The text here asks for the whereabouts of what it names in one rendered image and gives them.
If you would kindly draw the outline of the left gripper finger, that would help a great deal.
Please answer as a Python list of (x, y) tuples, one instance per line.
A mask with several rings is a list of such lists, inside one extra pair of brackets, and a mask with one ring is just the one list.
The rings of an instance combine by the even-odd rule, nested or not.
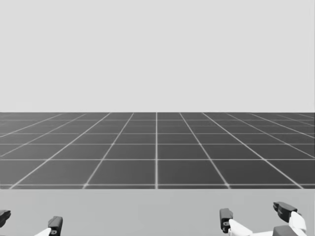
[(11, 217), (10, 210), (0, 210), (0, 228), (2, 228), (6, 221)]
[(53, 218), (48, 221), (47, 228), (35, 234), (34, 236), (61, 236), (62, 227), (63, 217), (53, 216)]

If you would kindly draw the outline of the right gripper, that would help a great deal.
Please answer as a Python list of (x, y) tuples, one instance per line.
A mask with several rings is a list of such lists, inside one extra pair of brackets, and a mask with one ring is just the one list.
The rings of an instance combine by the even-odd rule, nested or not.
[(306, 221), (296, 207), (284, 202), (273, 202), (273, 208), (278, 217), (286, 225), (276, 226), (272, 231), (254, 233), (241, 223), (233, 219), (233, 212), (229, 208), (221, 208), (220, 229), (228, 236), (307, 236)]

